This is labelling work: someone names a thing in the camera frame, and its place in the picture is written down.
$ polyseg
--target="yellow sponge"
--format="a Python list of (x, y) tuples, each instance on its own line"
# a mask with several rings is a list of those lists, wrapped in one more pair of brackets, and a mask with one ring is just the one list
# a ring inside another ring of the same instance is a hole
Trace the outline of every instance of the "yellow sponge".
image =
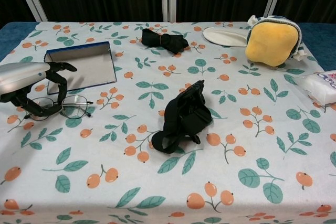
[(251, 61), (275, 67), (287, 60), (298, 38), (297, 29), (291, 25), (262, 22), (251, 30), (245, 54)]

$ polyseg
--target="glasses lens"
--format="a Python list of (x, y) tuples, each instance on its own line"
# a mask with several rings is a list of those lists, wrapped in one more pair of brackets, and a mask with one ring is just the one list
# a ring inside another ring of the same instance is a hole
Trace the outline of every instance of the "glasses lens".
[[(46, 97), (35, 98), (33, 99), (33, 102), (35, 102), (37, 105), (40, 105), (44, 109), (48, 109), (54, 106), (53, 100), (50, 98), (46, 98)], [(35, 121), (42, 121), (42, 120), (47, 119), (48, 117), (47, 116), (36, 116), (36, 115), (31, 114), (30, 118)]]
[(65, 97), (62, 101), (62, 112), (68, 118), (81, 118), (84, 116), (88, 107), (87, 102), (86, 98), (80, 95)]

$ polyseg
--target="table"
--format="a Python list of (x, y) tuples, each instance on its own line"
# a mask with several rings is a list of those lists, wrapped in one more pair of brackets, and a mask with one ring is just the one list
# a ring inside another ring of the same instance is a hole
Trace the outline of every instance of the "table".
[[(229, 24), (38, 24), (2, 64), (109, 41), (118, 81), (77, 92), (94, 101), (92, 118), (23, 120), (25, 111), (0, 104), (0, 220), (336, 223), (336, 108), (310, 100), (294, 79), (322, 68), (308, 50), (301, 62), (271, 68), (202, 36)], [(178, 55), (147, 48), (143, 28), (182, 34), (190, 48)], [(214, 122), (201, 144), (183, 142), (171, 155), (153, 150), (167, 103), (202, 79)], [(29, 97), (46, 96), (46, 85)]]

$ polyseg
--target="wet wipes pack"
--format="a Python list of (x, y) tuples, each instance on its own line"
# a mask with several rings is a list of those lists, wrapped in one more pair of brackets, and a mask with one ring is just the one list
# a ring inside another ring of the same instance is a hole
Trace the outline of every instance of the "wet wipes pack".
[(336, 102), (336, 70), (296, 77), (295, 82), (322, 105)]

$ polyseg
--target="glasses frame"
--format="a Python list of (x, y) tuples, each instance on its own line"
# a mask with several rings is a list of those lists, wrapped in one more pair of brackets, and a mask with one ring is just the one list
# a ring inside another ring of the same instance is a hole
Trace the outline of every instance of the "glasses frame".
[[(64, 103), (64, 101), (69, 98), (69, 97), (82, 97), (86, 100), (86, 102), (78, 102), (78, 103)], [(53, 99), (49, 98), (49, 97), (37, 97), (37, 98), (34, 98), (32, 99), (32, 101), (34, 102), (35, 100), (37, 99), (49, 99), (51, 102), (50, 102), (50, 106), (54, 106), (55, 104), (58, 104), (57, 101), (54, 101)], [(66, 96), (63, 100), (62, 100), (62, 103), (61, 103), (61, 110), (59, 110), (59, 113), (63, 116), (65, 116), (66, 118), (68, 119), (79, 119), (79, 118), (82, 118), (84, 115), (87, 115), (89, 118), (92, 116), (92, 114), (90, 112), (87, 111), (87, 108), (88, 108), (88, 105), (91, 105), (93, 104), (93, 102), (90, 102), (88, 101), (85, 97), (83, 97), (82, 95), (68, 95)], [(86, 108), (83, 109), (82, 107), (80, 107), (80, 105), (86, 105)], [(71, 118), (69, 116), (66, 115), (66, 113), (64, 112), (64, 108), (63, 107), (67, 107), (67, 106), (75, 106), (77, 109), (80, 109), (81, 111), (83, 111), (83, 115), (82, 116), (79, 116), (77, 118)], [(44, 121), (45, 119), (47, 119), (48, 117), (50, 116), (44, 116), (42, 117), (41, 120), (37, 120), (34, 118), (35, 116), (32, 115), (31, 113), (27, 114), (24, 119), (32, 119), (34, 121)]]

